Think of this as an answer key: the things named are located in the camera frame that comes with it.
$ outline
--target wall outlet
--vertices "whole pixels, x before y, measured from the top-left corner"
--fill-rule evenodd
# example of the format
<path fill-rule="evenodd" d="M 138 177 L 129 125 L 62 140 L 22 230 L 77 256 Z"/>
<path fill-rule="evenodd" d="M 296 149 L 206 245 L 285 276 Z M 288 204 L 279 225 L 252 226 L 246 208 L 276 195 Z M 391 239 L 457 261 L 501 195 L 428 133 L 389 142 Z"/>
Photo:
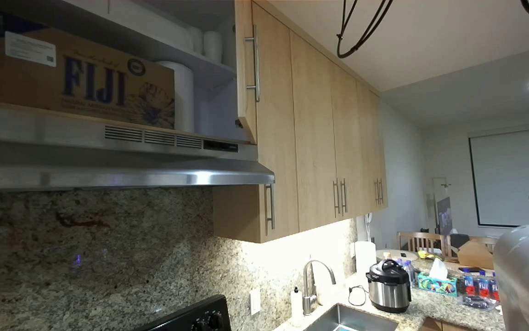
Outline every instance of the wall outlet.
<path fill-rule="evenodd" d="M 250 291 L 250 315 L 257 315 L 259 311 L 263 311 L 261 291 L 253 289 Z"/>

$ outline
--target granite backsplash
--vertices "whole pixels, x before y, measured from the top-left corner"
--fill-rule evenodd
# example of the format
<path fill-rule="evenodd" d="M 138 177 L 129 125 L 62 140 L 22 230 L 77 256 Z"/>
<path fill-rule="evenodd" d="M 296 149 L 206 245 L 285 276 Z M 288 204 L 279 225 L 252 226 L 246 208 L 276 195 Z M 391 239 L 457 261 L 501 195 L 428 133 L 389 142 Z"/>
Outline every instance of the granite backsplash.
<path fill-rule="evenodd" d="M 268 331 L 309 258 L 353 272 L 353 241 L 353 221 L 265 245 L 213 237 L 208 188 L 0 193 L 0 329 L 132 329 L 222 293 L 235 331 Z"/>

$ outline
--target cardboard box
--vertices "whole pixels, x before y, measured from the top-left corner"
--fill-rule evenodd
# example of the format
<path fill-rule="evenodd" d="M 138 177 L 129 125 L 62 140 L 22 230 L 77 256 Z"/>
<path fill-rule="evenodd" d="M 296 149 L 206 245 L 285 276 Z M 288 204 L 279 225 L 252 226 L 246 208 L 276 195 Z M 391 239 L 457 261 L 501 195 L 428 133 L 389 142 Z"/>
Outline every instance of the cardboard box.
<path fill-rule="evenodd" d="M 173 70 L 2 11 L 0 101 L 175 129 Z"/>

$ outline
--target whiteboard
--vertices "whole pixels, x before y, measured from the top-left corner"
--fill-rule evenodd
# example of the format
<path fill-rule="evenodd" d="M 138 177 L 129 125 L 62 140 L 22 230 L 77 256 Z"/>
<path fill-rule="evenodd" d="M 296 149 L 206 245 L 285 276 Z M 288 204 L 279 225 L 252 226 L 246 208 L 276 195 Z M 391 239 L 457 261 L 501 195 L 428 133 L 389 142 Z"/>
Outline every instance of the whiteboard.
<path fill-rule="evenodd" d="M 529 131 L 468 138 L 481 226 L 529 225 Z"/>

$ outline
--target cabinet door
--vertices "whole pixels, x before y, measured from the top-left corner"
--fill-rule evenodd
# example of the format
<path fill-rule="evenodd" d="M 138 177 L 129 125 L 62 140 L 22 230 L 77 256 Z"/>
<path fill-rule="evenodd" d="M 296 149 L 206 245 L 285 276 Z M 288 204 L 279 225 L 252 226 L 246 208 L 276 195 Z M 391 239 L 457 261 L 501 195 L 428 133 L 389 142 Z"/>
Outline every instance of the cabinet door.
<path fill-rule="evenodd" d="M 276 173 L 276 184 L 272 191 L 268 188 L 219 190 L 213 208 L 219 236 L 268 241 L 298 232 L 292 70 L 288 28 L 259 6 L 253 6 L 253 26 L 259 31 L 263 88 L 257 103 L 255 138 L 259 162 Z"/>
<path fill-rule="evenodd" d="M 237 120 L 248 136 L 255 142 L 257 118 L 255 118 L 255 37 L 252 2 L 235 0 L 235 65 L 237 65 Z"/>
<path fill-rule="evenodd" d="M 377 212 L 388 206 L 386 156 L 382 145 L 380 99 L 371 92 L 367 92 L 367 96 L 369 96 L 367 129 L 369 129 L 369 151 L 371 151 L 369 202 L 371 212 Z"/>
<path fill-rule="evenodd" d="M 332 66 L 332 112 L 334 112 L 334 151 L 336 173 L 340 180 L 340 219 L 366 213 L 366 179 L 362 162 L 362 112 L 358 83 L 353 76 Z"/>
<path fill-rule="evenodd" d="M 272 236 L 298 230 L 298 166 L 292 63 L 288 53 L 288 28 L 253 6 L 253 26 L 259 39 L 261 101 L 257 103 L 259 160 L 276 173 Z M 261 202 L 270 201 L 261 188 Z"/>
<path fill-rule="evenodd" d="M 296 112 L 299 228 L 312 228 L 338 217 L 331 63 L 296 33 L 290 33 L 290 55 Z"/>

